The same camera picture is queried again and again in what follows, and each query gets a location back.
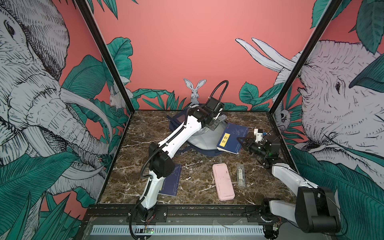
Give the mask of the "navy blue notebook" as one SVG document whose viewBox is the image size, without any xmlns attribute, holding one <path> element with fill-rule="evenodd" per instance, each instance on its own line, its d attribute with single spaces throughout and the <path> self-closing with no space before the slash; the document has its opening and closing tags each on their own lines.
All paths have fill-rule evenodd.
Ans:
<svg viewBox="0 0 384 240">
<path fill-rule="evenodd" d="M 160 195 L 175 197 L 178 192 L 179 182 L 181 178 L 182 165 L 176 164 L 172 174 L 165 178 Z"/>
<path fill-rule="evenodd" d="M 217 144 L 217 149 L 219 151 L 237 155 L 242 148 L 238 138 L 245 138 L 248 134 L 248 130 L 248 127 L 228 123 Z"/>
</svg>

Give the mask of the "navy blue student backpack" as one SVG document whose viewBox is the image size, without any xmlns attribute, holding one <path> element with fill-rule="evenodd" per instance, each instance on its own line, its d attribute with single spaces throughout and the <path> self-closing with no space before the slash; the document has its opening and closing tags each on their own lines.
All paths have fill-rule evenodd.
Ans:
<svg viewBox="0 0 384 240">
<path fill-rule="evenodd" d="M 227 116 L 221 113 L 218 118 L 221 122 L 214 131 L 202 128 L 199 121 L 199 109 L 202 106 L 194 105 L 183 111 L 182 115 L 177 118 L 177 121 L 180 122 L 178 127 L 159 143 L 162 151 L 166 152 L 170 158 L 173 158 L 177 152 L 180 153 L 180 147 L 185 143 L 188 143 L 191 148 L 209 157 L 219 154 L 217 144 L 227 126 Z"/>
</svg>

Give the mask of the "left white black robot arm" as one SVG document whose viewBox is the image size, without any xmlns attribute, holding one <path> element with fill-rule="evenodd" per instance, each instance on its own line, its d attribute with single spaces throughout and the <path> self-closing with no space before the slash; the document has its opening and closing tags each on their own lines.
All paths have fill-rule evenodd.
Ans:
<svg viewBox="0 0 384 240">
<path fill-rule="evenodd" d="M 207 127 L 209 130 L 214 130 L 224 107 L 224 103 L 213 97 L 210 97 L 204 105 L 189 107 L 184 120 L 167 138 L 159 143 L 150 144 L 148 160 L 140 172 L 140 178 L 148 181 L 143 194 L 134 206 L 142 222 L 149 222 L 155 215 L 158 194 L 166 177 L 175 169 L 173 157 L 179 148 L 201 129 Z"/>
</svg>

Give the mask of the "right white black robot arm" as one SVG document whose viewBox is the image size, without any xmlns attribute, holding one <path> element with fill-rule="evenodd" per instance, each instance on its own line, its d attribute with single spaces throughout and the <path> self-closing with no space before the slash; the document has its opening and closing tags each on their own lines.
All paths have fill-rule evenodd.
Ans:
<svg viewBox="0 0 384 240">
<path fill-rule="evenodd" d="M 263 143 L 246 137 L 238 137 L 237 141 L 250 155 L 260 157 L 262 166 L 297 197 L 294 204 L 264 199 L 260 217 L 265 222 L 282 218 L 295 224 L 304 233 L 331 235 L 341 231 L 340 211 L 333 192 L 310 182 L 284 163 L 279 156 L 281 143 L 277 137 L 266 136 Z"/>
</svg>

